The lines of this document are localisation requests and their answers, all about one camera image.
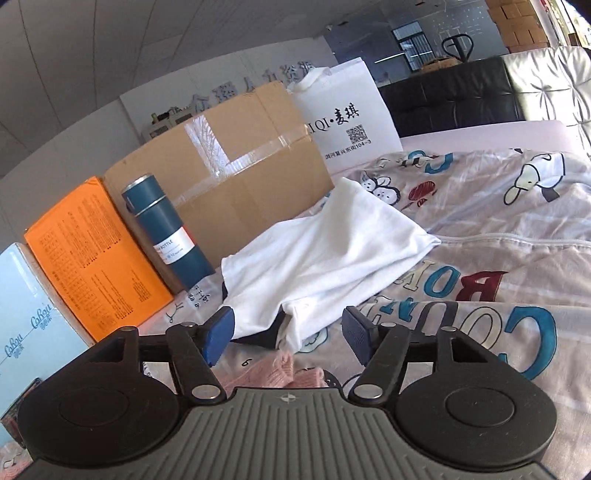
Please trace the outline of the black smartphone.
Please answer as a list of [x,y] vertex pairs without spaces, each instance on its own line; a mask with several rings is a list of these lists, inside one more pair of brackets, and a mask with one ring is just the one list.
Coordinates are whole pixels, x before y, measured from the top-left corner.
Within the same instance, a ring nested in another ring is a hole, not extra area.
[[10,439],[21,447],[25,446],[20,427],[19,427],[19,409],[24,399],[34,391],[41,383],[42,379],[35,378],[25,390],[10,404],[7,410],[1,416],[1,425],[7,431]]

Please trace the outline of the orange cardboard box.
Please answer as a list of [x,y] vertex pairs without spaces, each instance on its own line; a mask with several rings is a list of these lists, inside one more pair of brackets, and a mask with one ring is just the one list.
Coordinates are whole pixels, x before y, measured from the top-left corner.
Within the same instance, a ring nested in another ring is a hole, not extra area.
[[50,208],[24,238],[95,341],[120,327],[141,325],[173,300],[97,177]]

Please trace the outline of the large light blue box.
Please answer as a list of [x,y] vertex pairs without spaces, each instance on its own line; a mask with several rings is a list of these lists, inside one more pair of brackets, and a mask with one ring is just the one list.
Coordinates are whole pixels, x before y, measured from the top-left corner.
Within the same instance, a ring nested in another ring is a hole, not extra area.
[[29,248],[1,253],[1,412],[94,344]]

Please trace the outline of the pink knitted sweater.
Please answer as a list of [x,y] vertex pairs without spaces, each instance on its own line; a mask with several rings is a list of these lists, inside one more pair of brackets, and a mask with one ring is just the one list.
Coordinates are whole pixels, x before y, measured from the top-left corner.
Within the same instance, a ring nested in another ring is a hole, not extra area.
[[325,373],[322,368],[297,370],[294,356],[287,352],[271,352],[257,360],[246,359],[238,366],[215,367],[214,374],[225,392],[236,388],[324,388]]

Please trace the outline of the black sofa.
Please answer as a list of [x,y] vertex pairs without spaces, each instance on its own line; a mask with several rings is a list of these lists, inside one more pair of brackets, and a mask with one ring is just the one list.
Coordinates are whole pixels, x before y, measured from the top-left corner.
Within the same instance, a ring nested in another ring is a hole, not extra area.
[[414,75],[379,91],[402,137],[525,119],[500,56]]

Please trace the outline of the brown cardboard box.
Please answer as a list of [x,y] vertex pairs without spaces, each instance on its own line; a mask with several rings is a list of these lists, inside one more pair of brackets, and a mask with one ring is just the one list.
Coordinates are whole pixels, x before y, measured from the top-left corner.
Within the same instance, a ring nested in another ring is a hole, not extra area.
[[324,158],[280,82],[235,96],[148,141],[107,170],[103,183],[142,250],[168,284],[122,193],[153,175],[212,265],[332,189]]

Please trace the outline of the white tote bag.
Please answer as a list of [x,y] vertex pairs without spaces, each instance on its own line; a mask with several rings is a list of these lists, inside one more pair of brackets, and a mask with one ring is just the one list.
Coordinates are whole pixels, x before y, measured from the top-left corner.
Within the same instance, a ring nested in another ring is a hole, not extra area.
[[403,150],[392,115],[363,59],[311,69],[287,91],[329,174]]

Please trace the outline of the dark teal thermos bottle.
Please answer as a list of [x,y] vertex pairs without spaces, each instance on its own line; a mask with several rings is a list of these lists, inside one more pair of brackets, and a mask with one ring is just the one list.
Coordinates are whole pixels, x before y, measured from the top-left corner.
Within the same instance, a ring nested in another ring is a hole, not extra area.
[[156,254],[184,290],[189,291],[214,273],[154,175],[135,179],[122,190],[121,196]]

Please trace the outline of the white t-shirt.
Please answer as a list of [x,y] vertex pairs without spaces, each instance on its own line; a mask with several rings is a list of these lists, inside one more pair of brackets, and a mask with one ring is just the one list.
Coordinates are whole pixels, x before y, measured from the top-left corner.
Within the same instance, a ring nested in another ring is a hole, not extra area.
[[379,293],[441,243],[353,180],[339,179],[322,210],[274,224],[221,261],[235,312],[235,339],[287,321],[273,346],[297,352],[304,340]]

